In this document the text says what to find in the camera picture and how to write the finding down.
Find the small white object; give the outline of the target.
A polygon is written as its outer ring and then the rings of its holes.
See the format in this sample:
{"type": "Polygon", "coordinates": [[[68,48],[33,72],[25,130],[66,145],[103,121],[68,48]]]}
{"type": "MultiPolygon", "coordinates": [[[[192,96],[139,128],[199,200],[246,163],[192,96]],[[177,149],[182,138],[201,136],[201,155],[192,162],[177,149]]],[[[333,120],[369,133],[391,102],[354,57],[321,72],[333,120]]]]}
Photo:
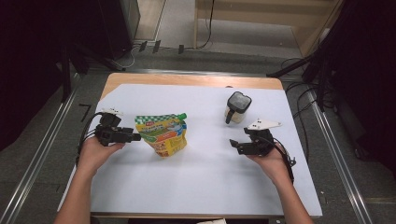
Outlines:
{"type": "Polygon", "coordinates": [[[196,224],[227,224],[227,221],[225,218],[220,218],[220,219],[199,221],[196,224]]]}

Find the black cabinet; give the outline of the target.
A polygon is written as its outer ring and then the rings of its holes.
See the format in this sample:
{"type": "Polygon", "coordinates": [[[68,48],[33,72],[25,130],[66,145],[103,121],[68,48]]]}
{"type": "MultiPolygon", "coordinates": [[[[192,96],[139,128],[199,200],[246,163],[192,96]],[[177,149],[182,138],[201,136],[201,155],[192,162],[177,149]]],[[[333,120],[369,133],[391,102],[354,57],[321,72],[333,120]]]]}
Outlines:
{"type": "Polygon", "coordinates": [[[119,58],[131,50],[140,22],[137,0],[98,0],[105,26],[106,41],[110,59],[119,58]]]}

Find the white paper table sheet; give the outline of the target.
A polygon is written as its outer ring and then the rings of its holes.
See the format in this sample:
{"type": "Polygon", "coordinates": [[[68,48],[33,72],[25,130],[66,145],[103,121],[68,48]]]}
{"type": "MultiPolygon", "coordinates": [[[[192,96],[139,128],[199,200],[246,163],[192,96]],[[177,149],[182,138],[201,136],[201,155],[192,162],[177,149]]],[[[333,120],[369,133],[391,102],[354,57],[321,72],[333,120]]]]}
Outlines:
{"type": "Polygon", "coordinates": [[[159,157],[146,142],[132,142],[113,154],[92,181],[95,216],[278,217],[282,207],[261,168],[231,146],[245,143],[244,129],[257,119],[277,122],[272,135],[296,161],[294,187],[312,217],[322,210],[305,161],[290,106],[282,90],[246,89],[252,100],[239,124],[225,121],[234,87],[122,84],[102,98],[98,110],[121,112],[121,126],[138,115],[184,113],[188,144],[159,157]]]}

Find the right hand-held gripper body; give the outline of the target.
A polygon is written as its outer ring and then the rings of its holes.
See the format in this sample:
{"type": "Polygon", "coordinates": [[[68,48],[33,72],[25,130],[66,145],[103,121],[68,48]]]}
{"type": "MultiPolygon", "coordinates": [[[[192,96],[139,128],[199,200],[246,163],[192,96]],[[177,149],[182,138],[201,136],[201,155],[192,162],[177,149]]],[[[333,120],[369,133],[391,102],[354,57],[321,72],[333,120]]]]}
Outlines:
{"type": "Polygon", "coordinates": [[[274,137],[270,132],[270,128],[280,126],[280,122],[266,119],[257,119],[249,124],[244,131],[251,142],[244,147],[244,154],[267,155],[275,147],[274,137]]]}

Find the light wooden frame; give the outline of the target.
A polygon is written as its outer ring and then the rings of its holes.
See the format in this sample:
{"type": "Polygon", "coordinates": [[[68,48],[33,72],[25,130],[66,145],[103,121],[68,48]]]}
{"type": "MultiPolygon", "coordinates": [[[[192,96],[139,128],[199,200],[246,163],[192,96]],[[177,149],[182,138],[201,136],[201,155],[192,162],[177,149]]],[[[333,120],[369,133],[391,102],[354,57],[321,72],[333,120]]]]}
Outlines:
{"type": "Polygon", "coordinates": [[[193,47],[198,20],[241,21],[287,25],[303,56],[315,50],[325,29],[337,20],[345,0],[195,0],[193,47]]]}

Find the long metal floor rail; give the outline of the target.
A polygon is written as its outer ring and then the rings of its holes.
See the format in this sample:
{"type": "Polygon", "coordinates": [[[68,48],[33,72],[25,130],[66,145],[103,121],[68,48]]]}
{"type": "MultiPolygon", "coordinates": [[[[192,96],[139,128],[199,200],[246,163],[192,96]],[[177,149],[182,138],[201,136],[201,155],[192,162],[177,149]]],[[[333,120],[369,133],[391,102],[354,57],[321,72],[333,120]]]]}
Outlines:
{"type": "Polygon", "coordinates": [[[355,182],[355,179],[349,170],[342,150],[339,147],[339,144],[334,136],[326,114],[320,110],[320,108],[318,107],[318,103],[316,102],[314,102],[313,110],[315,113],[315,117],[318,121],[318,125],[330,150],[330,153],[332,154],[332,160],[344,185],[348,200],[354,210],[355,216],[359,224],[374,224],[371,215],[367,209],[366,203],[361,196],[361,192],[355,182]]]}
{"type": "Polygon", "coordinates": [[[29,195],[31,188],[33,187],[33,184],[35,183],[41,167],[43,166],[44,161],[50,152],[51,146],[64,123],[64,119],[75,100],[76,92],[82,79],[83,76],[78,73],[75,73],[72,76],[71,93],[65,99],[65,101],[60,104],[54,118],[52,119],[44,137],[40,142],[40,145],[35,152],[35,155],[24,172],[21,181],[15,188],[12,197],[7,204],[5,212],[0,217],[0,224],[14,224],[27,196],[29,195]]]}

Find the person's left hand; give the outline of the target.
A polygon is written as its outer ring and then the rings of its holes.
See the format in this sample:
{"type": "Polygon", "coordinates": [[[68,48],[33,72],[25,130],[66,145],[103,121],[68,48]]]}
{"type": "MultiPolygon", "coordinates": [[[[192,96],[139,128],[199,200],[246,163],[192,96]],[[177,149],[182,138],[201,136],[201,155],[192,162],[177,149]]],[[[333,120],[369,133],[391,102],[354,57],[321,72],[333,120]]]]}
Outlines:
{"type": "Polygon", "coordinates": [[[124,144],[121,143],[105,147],[96,137],[87,139],[80,151],[77,166],[78,173],[85,176],[94,176],[107,159],[123,147],[124,144]]]}

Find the person's right hand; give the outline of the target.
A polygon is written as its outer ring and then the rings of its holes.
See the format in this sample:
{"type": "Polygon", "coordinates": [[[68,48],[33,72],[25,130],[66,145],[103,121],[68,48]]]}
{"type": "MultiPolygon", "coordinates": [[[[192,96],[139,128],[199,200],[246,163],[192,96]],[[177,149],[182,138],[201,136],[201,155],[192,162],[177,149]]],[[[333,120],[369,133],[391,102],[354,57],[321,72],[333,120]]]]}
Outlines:
{"type": "Polygon", "coordinates": [[[290,182],[288,169],[276,149],[266,156],[247,155],[247,157],[256,162],[276,186],[290,182]]]}

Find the clear jar with black lid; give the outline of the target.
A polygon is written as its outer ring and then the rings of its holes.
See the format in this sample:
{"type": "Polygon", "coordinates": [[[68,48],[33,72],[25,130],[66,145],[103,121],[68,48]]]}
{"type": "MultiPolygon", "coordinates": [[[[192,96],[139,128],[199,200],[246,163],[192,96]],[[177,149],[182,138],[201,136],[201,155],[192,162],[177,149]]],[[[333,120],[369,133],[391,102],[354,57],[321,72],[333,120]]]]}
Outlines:
{"type": "Polygon", "coordinates": [[[249,109],[252,99],[240,91],[235,91],[227,100],[225,111],[225,122],[229,124],[231,121],[240,123],[249,109]]]}

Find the yellow spouted pouch green cap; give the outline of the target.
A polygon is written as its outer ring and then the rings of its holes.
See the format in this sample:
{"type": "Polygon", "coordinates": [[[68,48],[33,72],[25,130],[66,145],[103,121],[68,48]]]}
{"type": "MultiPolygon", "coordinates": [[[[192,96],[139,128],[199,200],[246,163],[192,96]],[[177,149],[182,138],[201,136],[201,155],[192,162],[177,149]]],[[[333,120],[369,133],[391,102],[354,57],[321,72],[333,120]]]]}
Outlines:
{"type": "Polygon", "coordinates": [[[135,127],[157,155],[170,157],[187,145],[187,115],[136,116],[135,127]]]}

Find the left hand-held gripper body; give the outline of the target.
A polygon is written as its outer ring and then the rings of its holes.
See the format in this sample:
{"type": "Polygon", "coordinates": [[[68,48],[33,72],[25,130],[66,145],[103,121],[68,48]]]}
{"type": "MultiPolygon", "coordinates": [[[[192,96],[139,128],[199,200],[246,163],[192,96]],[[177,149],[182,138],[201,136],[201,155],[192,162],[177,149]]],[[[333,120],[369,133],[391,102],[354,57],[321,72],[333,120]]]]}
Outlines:
{"type": "Polygon", "coordinates": [[[119,126],[121,118],[108,112],[100,112],[100,115],[99,124],[94,130],[99,142],[103,146],[108,146],[110,143],[126,143],[125,138],[129,134],[123,131],[125,127],[119,126]]]}

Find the dark curtain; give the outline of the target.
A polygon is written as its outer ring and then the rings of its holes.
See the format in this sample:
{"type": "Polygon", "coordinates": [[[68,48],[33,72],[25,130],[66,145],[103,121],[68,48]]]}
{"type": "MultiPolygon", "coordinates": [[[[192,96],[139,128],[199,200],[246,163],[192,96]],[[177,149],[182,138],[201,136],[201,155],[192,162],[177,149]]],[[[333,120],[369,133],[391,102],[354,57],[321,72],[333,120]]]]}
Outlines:
{"type": "Polygon", "coordinates": [[[59,88],[69,94],[67,65],[88,71],[75,39],[88,3],[0,0],[0,151],[59,88]]]}
{"type": "Polygon", "coordinates": [[[396,0],[344,0],[321,52],[360,158],[396,177],[396,0]]]}

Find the metal floor rail behind table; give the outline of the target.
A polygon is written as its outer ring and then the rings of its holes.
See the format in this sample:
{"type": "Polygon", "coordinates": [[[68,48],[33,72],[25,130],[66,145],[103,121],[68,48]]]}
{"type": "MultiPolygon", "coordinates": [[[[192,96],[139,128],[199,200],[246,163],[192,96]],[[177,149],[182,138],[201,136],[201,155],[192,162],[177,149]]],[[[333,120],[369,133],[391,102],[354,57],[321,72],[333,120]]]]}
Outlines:
{"type": "Polygon", "coordinates": [[[212,76],[212,77],[267,77],[264,73],[234,73],[217,71],[185,71],[185,70],[162,70],[162,69],[132,69],[132,70],[99,70],[91,69],[87,74],[111,74],[111,73],[130,73],[130,74],[160,74],[160,75],[190,75],[190,76],[212,76]]]}

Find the black stand leg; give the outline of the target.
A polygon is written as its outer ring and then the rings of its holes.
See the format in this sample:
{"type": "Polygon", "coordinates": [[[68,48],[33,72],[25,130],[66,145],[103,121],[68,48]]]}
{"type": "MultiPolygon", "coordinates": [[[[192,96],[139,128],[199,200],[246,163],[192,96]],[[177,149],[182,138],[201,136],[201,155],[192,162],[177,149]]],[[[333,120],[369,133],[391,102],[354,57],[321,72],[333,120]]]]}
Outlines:
{"type": "Polygon", "coordinates": [[[302,59],[300,59],[299,61],[292,63],[291,65],[288,65],[285,68],[280,69],[279,71],[276,71],[274,73],[271,74],[266,74],[267,77],[273,77],[273,78],[279,78],[282,77],[284,75],[286,75],[288,72],[291,72],[299,67],[302,67],[303,65],[310,63],[313,58],[315,57],[314,54],[310,54],[302,59]]]}

